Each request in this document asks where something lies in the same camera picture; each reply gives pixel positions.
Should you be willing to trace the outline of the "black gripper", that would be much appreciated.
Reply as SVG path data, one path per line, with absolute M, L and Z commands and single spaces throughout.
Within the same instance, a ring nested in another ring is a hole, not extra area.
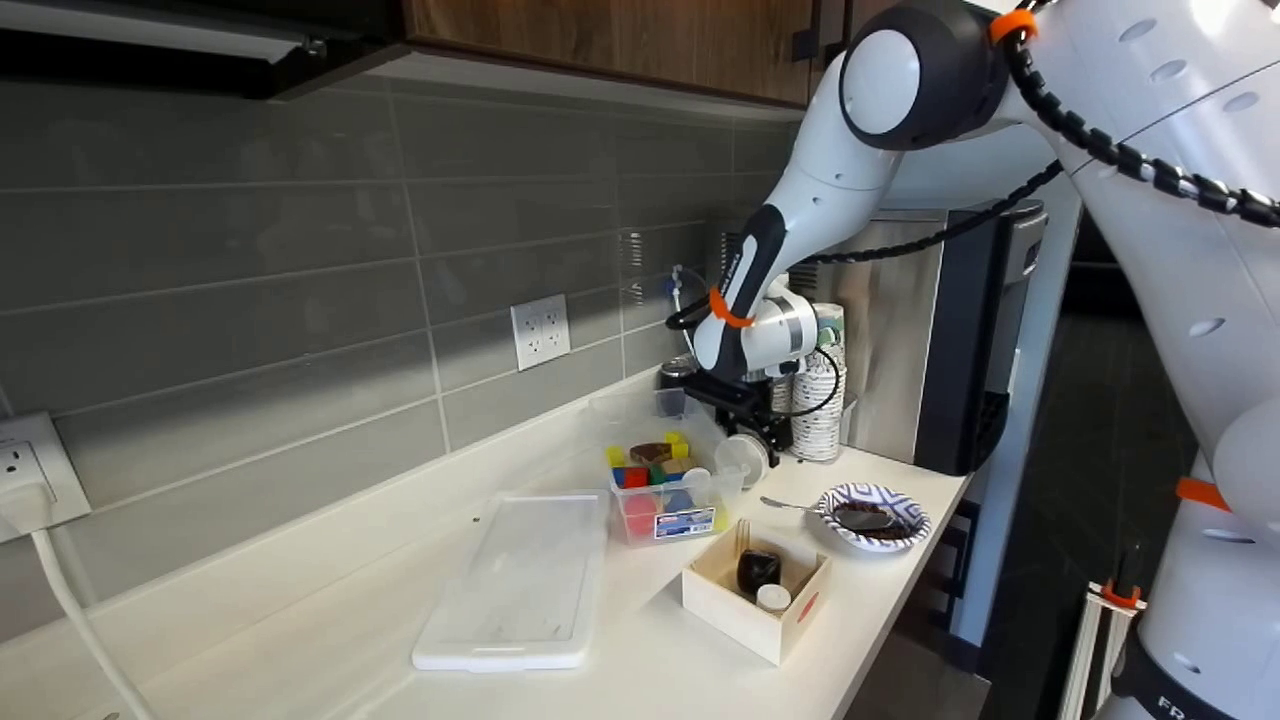
M 769 378 L 726 383 L 726 378 L 714 378 L 710 372 L 697 368 L 686 374 L 682 393 L 693 401 L 707 404 L 710 421 L 726 436 L 755 430 L 769 447 L 789 447 L 790 443 L 790 421 L 773 404 L 773 383 Z

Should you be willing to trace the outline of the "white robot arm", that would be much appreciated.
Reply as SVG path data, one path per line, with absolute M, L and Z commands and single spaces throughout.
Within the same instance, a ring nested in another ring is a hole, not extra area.
M 822 69 L 686 351 L 724 383 L 798 361 L 769 286 L 850 241 L 920 152 L 1000 196 L 1008 158 L 977 141 L 1004 127 L 1094 225 L 1194 438 L 1104 714 L 1280 720 L 1277 0 L 895 0 Z

